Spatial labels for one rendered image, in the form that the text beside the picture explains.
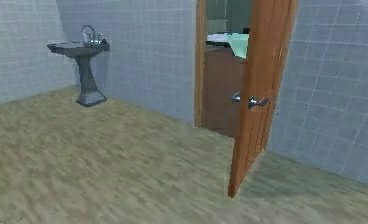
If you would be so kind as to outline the grey pedestal sink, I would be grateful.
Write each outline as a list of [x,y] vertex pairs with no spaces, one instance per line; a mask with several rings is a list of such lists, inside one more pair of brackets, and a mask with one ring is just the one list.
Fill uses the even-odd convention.
[[73,41],[48,44],[47,48],[55,54],[74,59],[78,65],[80,93],[76,103],[84,107],[92,107],[103,103],[107,98],[98,89],[91,69],[91,58],[110,50],[110,44],[101,42]]

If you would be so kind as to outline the orange wooden room door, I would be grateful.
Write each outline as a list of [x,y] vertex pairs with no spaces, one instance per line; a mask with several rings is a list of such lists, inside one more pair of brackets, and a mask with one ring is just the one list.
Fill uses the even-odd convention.
[[[268,143],[298,0],[254,0],[228,196],[233,198]],[[269,98],[248,108],[249,98]]]

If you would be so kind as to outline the chrome sink faucet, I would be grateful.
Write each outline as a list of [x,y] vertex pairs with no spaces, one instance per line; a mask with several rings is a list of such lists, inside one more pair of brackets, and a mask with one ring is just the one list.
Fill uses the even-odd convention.
[[101,43],[103,41],[103,35],[101,33],[97,34],[94,27],[91,25],[83,25],[81,27],[81,32],[85,42]]

